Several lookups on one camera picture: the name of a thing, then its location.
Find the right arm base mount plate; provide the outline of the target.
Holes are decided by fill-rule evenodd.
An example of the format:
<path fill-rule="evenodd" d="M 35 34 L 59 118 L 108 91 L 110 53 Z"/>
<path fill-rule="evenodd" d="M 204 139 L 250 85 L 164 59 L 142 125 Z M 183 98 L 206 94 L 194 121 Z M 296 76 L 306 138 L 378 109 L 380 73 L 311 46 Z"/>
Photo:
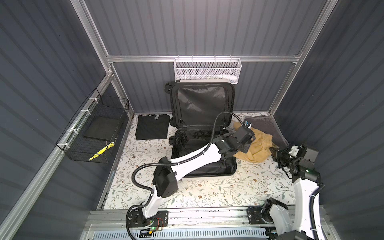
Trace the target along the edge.
<path fill-rule="evenodd" d="M 250 225 L 270 224 L 267 219 L 264 218 L 262 213 L 262 206 L 253 206 L 247 208 L 247 217 Z"/>

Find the tan shorts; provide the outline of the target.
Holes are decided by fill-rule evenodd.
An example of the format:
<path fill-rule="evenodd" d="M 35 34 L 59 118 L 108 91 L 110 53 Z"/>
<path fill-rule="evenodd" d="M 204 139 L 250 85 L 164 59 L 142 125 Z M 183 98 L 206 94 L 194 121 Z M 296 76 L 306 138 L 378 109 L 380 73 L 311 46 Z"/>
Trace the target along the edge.
<path fill-rule="evenodd" d="M 271 156 L 270 148 L 276 148 L 272 142 L 273 136 L 251 127 L 255 140 L 251 143 L 247 153 L 237 152 L 234 157 L 251 163 L 262 163 Z"/>

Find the black t-shirt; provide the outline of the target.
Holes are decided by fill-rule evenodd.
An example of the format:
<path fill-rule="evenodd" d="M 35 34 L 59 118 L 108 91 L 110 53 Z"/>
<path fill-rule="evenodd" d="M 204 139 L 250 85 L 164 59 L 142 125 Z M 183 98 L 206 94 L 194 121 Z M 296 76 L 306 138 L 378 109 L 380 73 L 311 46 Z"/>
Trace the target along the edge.
<path fill-rule="evenodd" d="M 136 140 L 164 140 L 168 136 L 169 115 L 138 116 Z"/>

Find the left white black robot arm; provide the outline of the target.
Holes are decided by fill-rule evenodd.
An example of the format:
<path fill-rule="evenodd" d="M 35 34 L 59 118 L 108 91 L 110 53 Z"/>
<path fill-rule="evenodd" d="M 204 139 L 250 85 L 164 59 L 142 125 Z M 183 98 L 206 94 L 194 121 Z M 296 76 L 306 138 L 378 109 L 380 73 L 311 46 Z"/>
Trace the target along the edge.
<path fill-rule="evenodd" d="M 149 198 L 141 205 L 133 205 L 126 214 L 126 229 L 129 237 L 135 237 L 130 231 L 130 213 L 137 212 L 144 219 L 144 224 L 151 224 L 151 220 L 157 215 L 164 198 L 173 195 L 178 188 L 178 181 L 189 173 L 211 163 L 232 158 L 236 153 L 247 153 L 251 143 L 256 139 L 252 131 L 252 125 L 247 121 L 240 121 L 241 126 L 234 132 L 215 136 L 216 123 L 221 115 L 230 114 L 237 120 L 240 118 L 232 112 L 219 113 L 214 121 L 209 142 L 202 148 L 176 159 L 161 158 L 157 163 L 144 164 L 137 167 L 132 173 L 133 184 L 144 190 L 150 191 Z M 152 187 L 137 182 L 136 174 L 149 167 L 155 167 L 155 181 Z"/>

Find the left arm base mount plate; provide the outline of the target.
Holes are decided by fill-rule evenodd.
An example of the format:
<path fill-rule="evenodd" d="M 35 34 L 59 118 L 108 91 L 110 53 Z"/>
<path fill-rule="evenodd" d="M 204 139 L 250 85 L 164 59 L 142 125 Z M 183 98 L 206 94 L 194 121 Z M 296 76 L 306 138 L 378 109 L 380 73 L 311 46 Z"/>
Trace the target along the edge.
<path fill-rule="evenodd" d="M 140 227 L 167 227 L 169 219 L 168 211 L 158 211 L 155 216 L 146 218 L 141 209 L 131 211 L 127 217 L 130 228 Z"/>

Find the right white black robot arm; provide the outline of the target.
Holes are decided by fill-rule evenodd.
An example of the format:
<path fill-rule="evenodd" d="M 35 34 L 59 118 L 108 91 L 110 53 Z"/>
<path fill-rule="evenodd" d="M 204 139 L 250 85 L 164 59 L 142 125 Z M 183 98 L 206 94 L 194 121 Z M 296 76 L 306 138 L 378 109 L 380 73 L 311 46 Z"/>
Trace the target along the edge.
<path fill-rule="evenodd" d="M 276 199 L 268 199 L 261 211 L 263 220 L 273 223 L 278 240 L 324 240 L 321 226 L 319 193 L 325 187 L 321 174 L 315 170 L 319 152 L 306 145 L 283 149 L 270 148 L 278 168 L 288 168 L 295 197 L 295 219 L 289 216 L 288 206 Z"/>

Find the black carry-on suitcase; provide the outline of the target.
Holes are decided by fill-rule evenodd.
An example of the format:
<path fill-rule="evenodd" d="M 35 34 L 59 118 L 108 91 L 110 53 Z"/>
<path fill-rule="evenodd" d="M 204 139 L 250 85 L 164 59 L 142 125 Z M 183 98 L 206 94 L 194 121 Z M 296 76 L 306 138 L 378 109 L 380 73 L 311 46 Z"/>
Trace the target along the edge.
<path fill-rule="evenodd" d="M 167 83 L 170 95 L 170 137 L 173 159 L 183 157 L 206 146 L 211 137 L 228 134 L 232 121 L 235 89 L 230 83 Z"/>

